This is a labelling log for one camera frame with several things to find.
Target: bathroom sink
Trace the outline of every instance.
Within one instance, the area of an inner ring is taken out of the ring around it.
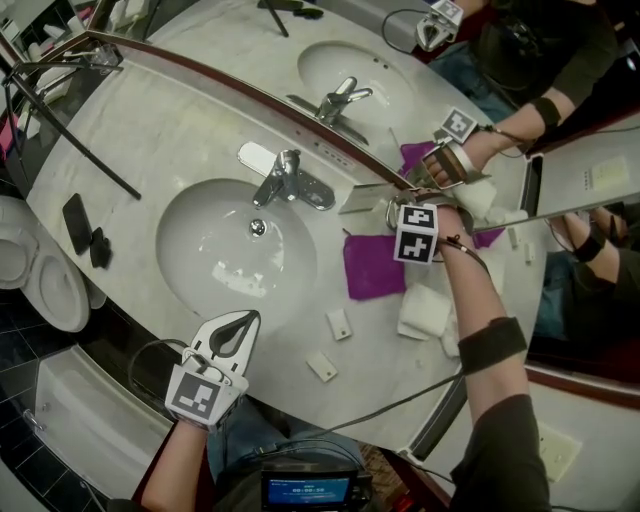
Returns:
[[[311,288],[316,250],[291,204],[277,198],[256,210],[256,190],[229,179],[185,189],[160,219],[156,256],[169,288],[203,319],[256,309],[268,334]],[[261,236],[250,229],[254,220]]]
[[[373,96],[347,107],[345,116],[350,119],[388,128],[411,115],[409,83],[392,64],[363,48],[340,42],[314,44],[300,54],[298,72],[316,101],[350,76],[358,80],[358,89],[373,89]]]

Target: light switch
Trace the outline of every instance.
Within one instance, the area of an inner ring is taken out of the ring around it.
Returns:
[[[582,449],[582,443],[538,423],[540,433],[540,457],[547,470],[547,478],[559,481],[567,472]]]

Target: white toilet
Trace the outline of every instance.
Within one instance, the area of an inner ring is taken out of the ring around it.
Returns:
[[[0,196],[0,289],[14,288],[61,331],[80,331],[89,320],[80,271],[25,201]]]

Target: sink drain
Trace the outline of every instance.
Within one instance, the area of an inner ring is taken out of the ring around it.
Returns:
[[[251,224],[249,224],[249,232],[251,236],[258,238],[262,236],[267,231],[267,224],[262,219],[253,219]]]

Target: bathtub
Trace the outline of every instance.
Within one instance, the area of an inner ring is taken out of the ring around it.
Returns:
[[[130,498],[171,422],[74,346],[38,368],[38,437],[109,498]]]
[[[396,9],[424,10],[424,0],[317,0],[316,4],[380,35],[384,17]],[[405,51],[416,45],[415,31],[419,13],[400,13],[389,18],[385,34],[387,39]]]

